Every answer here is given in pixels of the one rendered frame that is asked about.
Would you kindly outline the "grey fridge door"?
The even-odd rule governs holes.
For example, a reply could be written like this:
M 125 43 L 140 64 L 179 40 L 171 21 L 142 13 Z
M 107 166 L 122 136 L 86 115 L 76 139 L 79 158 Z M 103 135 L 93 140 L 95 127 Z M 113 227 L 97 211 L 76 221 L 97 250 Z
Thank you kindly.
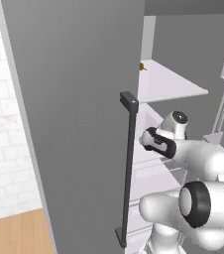
M 56 254 L 124 254 L 145 0 L 0 0 L 0 30 Z

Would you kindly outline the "clear fridge drawer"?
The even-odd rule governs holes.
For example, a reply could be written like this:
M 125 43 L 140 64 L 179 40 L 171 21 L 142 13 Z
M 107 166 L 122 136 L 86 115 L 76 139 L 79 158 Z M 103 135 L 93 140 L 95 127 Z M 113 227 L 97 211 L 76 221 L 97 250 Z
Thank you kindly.
M 139 212 L 140 198 L 153 192 L 178 189 L 186 170 L 171 161 L 156 159 L 133 166 L 125 254 L 138 254 L 152 232 L 152 225 Z

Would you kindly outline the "white fridge shelf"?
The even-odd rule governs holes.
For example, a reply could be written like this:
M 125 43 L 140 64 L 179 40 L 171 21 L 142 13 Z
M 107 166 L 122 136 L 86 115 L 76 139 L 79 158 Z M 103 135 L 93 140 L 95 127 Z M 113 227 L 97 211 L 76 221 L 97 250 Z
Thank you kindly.
M 140 103 L 205 95 L 208 91 L 154 60 L 141 61 L 138 100 Z

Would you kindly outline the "grey fridge body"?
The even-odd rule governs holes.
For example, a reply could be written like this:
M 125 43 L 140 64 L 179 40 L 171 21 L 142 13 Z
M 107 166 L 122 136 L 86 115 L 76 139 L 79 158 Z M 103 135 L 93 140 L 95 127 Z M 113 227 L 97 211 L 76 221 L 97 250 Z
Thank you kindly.
M 224 0 L 145 0 L 141 61 L 154 60 L 208 91 L 205 95 L 148 102 L 158 112 L 183 109 L 187 136 L 211 130 L 223 82 Z

